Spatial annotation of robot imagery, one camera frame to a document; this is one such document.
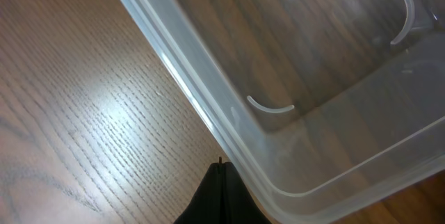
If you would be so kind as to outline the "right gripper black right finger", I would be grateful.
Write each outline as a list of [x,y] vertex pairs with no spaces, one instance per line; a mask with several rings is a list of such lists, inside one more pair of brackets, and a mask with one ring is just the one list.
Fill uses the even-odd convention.
[[258,208],[234,165],[222,165],[220,222],[224,224],[270,224]]

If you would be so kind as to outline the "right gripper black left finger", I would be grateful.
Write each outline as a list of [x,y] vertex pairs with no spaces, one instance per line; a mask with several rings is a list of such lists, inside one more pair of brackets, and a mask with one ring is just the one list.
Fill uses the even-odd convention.
[[222,163],[212,163],[187,208],[174,224],[216,224],[220,222]]

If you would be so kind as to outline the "clear plastic container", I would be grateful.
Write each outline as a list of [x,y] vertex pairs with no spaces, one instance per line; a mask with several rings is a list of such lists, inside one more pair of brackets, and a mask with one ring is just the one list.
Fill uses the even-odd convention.
[[121,2],[278,221],[443,171],[444,0]]

